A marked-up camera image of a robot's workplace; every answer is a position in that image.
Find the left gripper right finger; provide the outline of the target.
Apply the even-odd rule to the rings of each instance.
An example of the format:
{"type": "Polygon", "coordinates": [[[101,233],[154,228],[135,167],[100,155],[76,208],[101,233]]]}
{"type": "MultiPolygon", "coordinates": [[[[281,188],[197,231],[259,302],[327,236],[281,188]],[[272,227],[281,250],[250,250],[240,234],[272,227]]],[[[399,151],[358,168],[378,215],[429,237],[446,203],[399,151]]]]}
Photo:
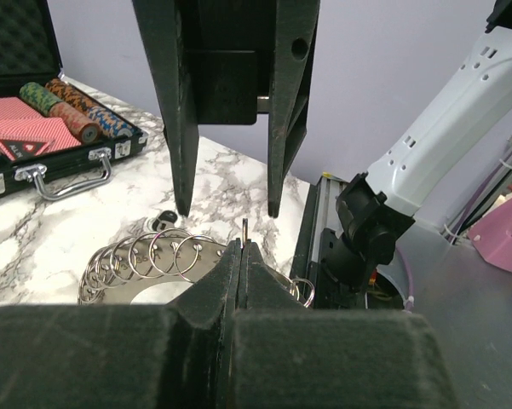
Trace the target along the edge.
{"type": "Polygon", "coordinates": [[[400,311],[240,308],[232,408],[456,408],[429,323],[400,311]]]}

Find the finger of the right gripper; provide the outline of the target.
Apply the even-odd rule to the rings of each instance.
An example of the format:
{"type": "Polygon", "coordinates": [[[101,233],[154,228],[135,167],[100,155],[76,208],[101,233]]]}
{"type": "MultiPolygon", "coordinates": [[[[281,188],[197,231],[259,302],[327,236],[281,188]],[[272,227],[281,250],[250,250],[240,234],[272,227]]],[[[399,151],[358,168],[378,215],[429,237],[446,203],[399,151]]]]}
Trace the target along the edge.
{"type": "Polygon", "coordinates": [[[180,215],[188,216],[193,200],[199,132],[179,3],[140,0],[133,2],[133,8],[164,121],[175,205],[180,215]]]}
{"type": "Polygon", "coordinates": [[[319,1],[278,1],[268,117],[268,214],[279,215],[285,176],[307,133],[319,1]]]}

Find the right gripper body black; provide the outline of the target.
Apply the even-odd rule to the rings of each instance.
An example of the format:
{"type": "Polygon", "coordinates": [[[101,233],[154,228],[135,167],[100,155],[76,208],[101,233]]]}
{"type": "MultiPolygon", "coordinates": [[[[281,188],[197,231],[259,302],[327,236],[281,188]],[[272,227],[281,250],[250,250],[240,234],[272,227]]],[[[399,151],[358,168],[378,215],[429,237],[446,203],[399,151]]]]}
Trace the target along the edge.
{"type": "Polygon", "coordinates": [[[182,30],[197,120],[252,125],[267,96],[275,1],[182,1],[182,30]]]}

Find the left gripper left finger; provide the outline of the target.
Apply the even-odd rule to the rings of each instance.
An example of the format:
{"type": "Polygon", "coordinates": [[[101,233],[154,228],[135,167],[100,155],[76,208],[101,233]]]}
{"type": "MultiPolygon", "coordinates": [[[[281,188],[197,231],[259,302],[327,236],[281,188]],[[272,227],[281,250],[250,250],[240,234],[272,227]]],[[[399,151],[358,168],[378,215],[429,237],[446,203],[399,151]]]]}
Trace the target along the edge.
{"type": "Polygon", "coordinates": [[[0,307],[0,408],[223,408],[241,245],[165,305],[0,307]]]}

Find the metal keyring disc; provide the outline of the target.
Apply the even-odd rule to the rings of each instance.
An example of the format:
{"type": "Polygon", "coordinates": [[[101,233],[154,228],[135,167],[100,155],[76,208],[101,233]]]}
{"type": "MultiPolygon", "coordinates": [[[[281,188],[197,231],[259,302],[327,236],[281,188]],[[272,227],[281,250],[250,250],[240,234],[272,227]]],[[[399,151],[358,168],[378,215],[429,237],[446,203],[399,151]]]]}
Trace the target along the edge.
{"type": "Polygon", "coordinates": [[[158,294],[159,285],[193,286],[221,260],[225,249],[210,236],[181,228],[125,237],[89,259],[77,304],[146,302],[146,295],[158,294]]]}

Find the black white tag key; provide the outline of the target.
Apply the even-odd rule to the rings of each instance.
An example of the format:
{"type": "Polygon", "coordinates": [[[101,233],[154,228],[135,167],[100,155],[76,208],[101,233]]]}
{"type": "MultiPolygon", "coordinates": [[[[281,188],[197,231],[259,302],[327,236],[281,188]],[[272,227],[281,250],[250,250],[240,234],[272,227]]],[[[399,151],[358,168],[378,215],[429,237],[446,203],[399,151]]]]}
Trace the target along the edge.
{"type": "Polygon", "coordinates": [[[178,215],[173,210],[163,210],[157,216],[151,217],[146,222],[148,232],[161,232],[167,228],[173,228],[178,220],[178,215]]]}

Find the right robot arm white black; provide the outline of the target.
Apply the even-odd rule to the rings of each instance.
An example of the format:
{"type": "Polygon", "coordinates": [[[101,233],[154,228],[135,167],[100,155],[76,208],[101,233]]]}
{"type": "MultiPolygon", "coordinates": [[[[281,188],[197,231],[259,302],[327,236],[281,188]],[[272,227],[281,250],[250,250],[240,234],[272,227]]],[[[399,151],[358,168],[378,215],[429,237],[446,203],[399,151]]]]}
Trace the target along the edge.
{"type": "MultiPolygon", "coordinates": [[[[136,1],[135,17],[170,152],[175,205],[193,199],[198,128],[268,116],[268,213],[307,133],[317,1],[136,1]]],[[[326,259],[358,296],[438,182],[512,109],[512,1],[405,134],[337,199],[343,233],[326,259]]]]}

